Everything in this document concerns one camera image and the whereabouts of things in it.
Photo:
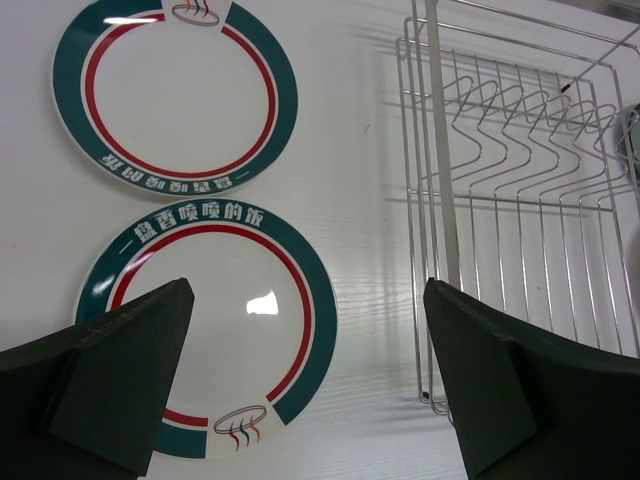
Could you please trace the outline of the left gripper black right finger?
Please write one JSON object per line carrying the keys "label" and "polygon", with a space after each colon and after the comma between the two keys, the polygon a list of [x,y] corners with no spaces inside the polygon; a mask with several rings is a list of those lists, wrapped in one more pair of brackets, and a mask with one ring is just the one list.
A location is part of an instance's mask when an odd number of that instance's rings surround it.
{"label": "left gripper black right finger", "polygon": [[636,479],[639,361],[428,280],[423,302],[471,479]]}

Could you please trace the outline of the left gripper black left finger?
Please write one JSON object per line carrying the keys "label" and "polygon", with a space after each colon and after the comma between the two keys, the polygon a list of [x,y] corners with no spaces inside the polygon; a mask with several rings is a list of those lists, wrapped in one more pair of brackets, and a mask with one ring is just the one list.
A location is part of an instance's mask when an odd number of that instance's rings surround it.
{"label": "left gripper black left finger", "polygon": [[193,305],[179,278],[3,351],[2,478],[145,476]]}

